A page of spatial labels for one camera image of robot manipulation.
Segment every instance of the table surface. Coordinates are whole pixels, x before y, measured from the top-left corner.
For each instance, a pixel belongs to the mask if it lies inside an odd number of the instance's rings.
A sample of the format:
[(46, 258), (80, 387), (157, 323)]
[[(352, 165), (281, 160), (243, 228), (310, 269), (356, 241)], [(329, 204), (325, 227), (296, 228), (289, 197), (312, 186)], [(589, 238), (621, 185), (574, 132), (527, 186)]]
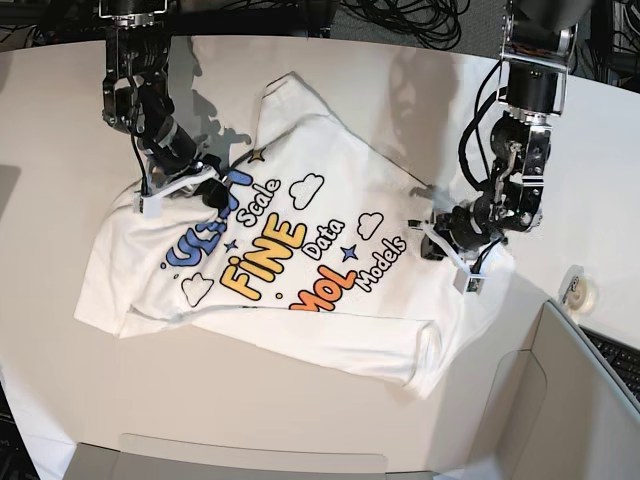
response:
[[(462, 199), (471, 191), (457, 144), (492, 64), (335, 40), (201, 37), (190, 48), (175, 39), (170, 91), (187, 131), (206, 130), (235, 158), (250, 148), (262, 89), (296, 71), (354, 133)], [(74, 442), (118, 448), (124, 433), (380, 453), (389, 471), (460, 467), (498, 362), (530, 346), (543, 290), (557, 297), (574, 264), (600, 286), (590, 325), (640, 347), (640, 97), (577, 78), (554, 121), (543, 223), (511, 235), (520, 276), (494, 325), (425, 400), (194, 327), (116, 340), (75, 321), (102, 217), (138, 174), (128, 138), (101, 119), (103, 75), (101, 42), (0, 55), (0, 378), (43, 479), (60, 478)], [(499, 115), (488, 115), (485, 138)]]

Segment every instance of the cloud illustration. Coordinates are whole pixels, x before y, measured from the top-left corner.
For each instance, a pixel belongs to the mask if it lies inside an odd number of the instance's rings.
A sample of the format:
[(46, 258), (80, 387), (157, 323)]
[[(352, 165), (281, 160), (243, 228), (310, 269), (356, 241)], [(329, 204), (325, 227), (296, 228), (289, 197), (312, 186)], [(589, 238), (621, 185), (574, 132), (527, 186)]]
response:
[(204, 278), (200, 272), (182, 281), (182, 292), (191, 307), (197, 307), (211, 287), (213, 287), (213, 280)]
[(296, 210), (304, 210), (318, 193), (320, 187), (324, 184), (324, 177), (310, 173), (304, 180), (299, 180), (291, 184), (289, 195), (293, 198), (293, 208)]
[(358, 235), (363, 240), (369, 240), (384, 220), (380, 212), (363, 213), (358, 218)]

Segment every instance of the keyboard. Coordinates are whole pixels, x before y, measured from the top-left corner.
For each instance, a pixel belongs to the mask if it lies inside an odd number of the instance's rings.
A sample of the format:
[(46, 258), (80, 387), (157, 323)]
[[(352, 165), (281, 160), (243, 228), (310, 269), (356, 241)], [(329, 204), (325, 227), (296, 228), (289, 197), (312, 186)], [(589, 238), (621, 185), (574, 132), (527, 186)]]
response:
[(580, 327), (611, 368), (640, 401), (640, 351)]

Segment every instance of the cable bundle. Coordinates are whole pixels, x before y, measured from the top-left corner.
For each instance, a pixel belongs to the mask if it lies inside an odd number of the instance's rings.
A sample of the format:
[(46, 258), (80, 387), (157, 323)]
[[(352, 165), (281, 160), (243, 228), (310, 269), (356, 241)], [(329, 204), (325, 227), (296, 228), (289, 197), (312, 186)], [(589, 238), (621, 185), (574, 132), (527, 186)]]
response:
[(341, 0), (340, 4), (392, 32), (413, 35), (424, 47), (451, 50), (462, 36), (458, 17), (470, 2), (462, 8), (458, 0)]

